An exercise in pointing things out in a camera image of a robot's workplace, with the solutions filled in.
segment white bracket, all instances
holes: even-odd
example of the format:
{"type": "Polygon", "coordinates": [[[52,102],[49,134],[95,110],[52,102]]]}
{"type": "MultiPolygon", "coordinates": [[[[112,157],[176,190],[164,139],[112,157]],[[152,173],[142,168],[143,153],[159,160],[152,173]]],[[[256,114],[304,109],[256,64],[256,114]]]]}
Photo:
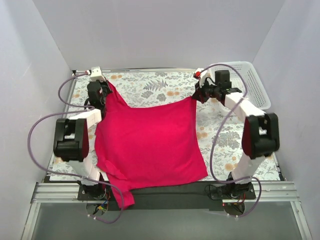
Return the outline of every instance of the white bracket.
{"type": "Polygon", "coordinates": [[[92,82],[99,80],[102,83],[106,81],[106,78],[103,76],[101,68],[99,66],[94,66],[91,68],[90,79],[92,82]]]}
{"type": "MultiPolygon", "coordinates": [[[[194,73],[201,72],[203,68],[198,68],[194,73]]],[[[202,86],[205,84],[206,78],[210,77],[210,73],[208,70],[202,72],[200,76],[198,77],[199,79],[199,86],[202,88],[202,86]]],[[[209,85],[213,85],[214,83],[212,81],[208,81],[209,85]]]]}
{"type": "MultiPolygon", "coordinates": [[[[243,93],[234,92],[225,95],[224,106],[228,109],[232,109],[243,98],[243,93]]],[[[243,99],[240,105],[233,111],[238,116],[241,122],[246,120],[246,117],[264,116],[265,112],[253,105],[248,99],[243,99]]]]}
{"type": "Polygon", "coordinates": [[[82,112],[78,115],[71,116],[69,117],[71,120],[76,120],[76,119],[86,119],[86,125],[87,128],[89,129],[91,126],[100,123],[102,118],[101,118],[101,111],[99,109],[93,109],[90,111],[85,111],[82,112]]]}
{"type": "MultiPolygon", "coordinates": [[[[266,159],[265,156],[256,157],[255,159],[250,159],[245,153],[242,154],[238,166],[232,171],[231,175],[234,180],[253,176],[260,166],[260,164],[266,159]]],[[[236,184],[247,184],[251,182],[251,178],[247,178],[241,181],[235,182],[236,184]]]]}
{"type": "MultiPolygon", "coordinates": [[[[81,176],[99,181],[100,172],[95,168],[92,160],[89,159],[88,157],[85,157],[83,159],[83,162],[69,161],[69,162],[66,162],[66,164],[71,166],[75,170],[76,174],[79,174],[81,176]]],[[[86,179],[82,179],[81,183],[83,185],[88,185],[88,186],[92,186],[92,185],[97,184],[95,182],[88,181],[86,179]]]]}

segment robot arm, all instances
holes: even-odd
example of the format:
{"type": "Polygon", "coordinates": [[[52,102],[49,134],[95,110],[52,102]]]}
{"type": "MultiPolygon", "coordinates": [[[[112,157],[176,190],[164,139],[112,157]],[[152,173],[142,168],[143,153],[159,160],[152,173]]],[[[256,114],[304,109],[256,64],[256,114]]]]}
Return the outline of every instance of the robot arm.
{"type": "MultiPolygon", "coordinates": [[[[214,73],[214,81],[208,71],[200,73],[197,69],[194,77],[198,79],[195,93],[192,97],[201,103],[209,98],[216,98],[225,107],[233,110],[238,118],[244,122],[242,135],[243,154],[237,167],[229,174],[228,180],[253,176],[259,165],[266,157],[277,151],[280,147],[278,117],[275,113],[265,113],[255,107],[248,99],[243,98],[238,88],[232,88],[228,70],[218,70],[214,73]]],[[[231,184],[233,195],[240,195],[249,189],[251,179],[247,178],[231,184]]]]}
{"type": "MultiPolygon", "coordinates": [[[[53,152],[56,157],[60,157],[66,164],[73,167],[77,174],[99,181],[101,173],[87,157],[89,154],[88,129],[104,119],[106,97],[112,91],[99,67],[93,67],[90,73],[91,82],[87,85],[88,99],[85,105],[88,104],[94,109],[56,121],[53,152]]],[[[100,194],[97,191],[97,184],[92,181],[82,179],[81,185],[85,186],[88,192],[93,190],[91,191],[94,192],[93,195],[96,192],[98,192],[96,196],[100,194]]]]}

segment red led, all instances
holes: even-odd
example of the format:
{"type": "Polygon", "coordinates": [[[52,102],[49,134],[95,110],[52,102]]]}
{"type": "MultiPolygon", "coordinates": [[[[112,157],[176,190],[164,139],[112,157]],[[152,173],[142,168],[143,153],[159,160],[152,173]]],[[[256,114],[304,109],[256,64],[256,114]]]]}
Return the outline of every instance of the red led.
{"type": "Polygon", "coordinates": [[[199,78],[199,77],[200,77],[200,74],[201,74],[201,73],[200,73],[199,71],[197,71],[194,75],[195,75],[196,78],[199,78]]]}

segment glass panel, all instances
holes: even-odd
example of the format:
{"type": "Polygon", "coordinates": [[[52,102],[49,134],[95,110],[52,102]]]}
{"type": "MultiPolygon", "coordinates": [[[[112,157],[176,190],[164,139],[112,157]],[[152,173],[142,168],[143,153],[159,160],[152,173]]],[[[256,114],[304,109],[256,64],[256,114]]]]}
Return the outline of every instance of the glass panel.
{"type": "MultiPolygon", "coordinates": [[[[253,205],[246,203],[246,209],[253,205]]],[[[118,212],[103,215],[114,218],[118,212]]],[[[260,202],[240,219],[206,210],[126,210],[108,225],[87,217],[85,203],[42,203],[34,240],[300,240],[290,202],[260,202]]]]}

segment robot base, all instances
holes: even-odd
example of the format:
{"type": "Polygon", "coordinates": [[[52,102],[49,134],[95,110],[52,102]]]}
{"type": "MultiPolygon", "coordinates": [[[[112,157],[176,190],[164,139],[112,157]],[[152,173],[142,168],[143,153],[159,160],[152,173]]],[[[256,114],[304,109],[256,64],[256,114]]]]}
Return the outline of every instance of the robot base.
{"type": "Polygon", "coordinates": [[[212,200],[236,200],[244,194],[245,199],[256,199],[255,190],[252,184],[250,184],[248,189],[246,191],[243,191],[242,194],[233,194],[233,192],[230,191],[230,184],[221,184],[218,182],[209,185],[206,191],[208,192],[208,194],[210,194],[210,198],[212,200]]]}

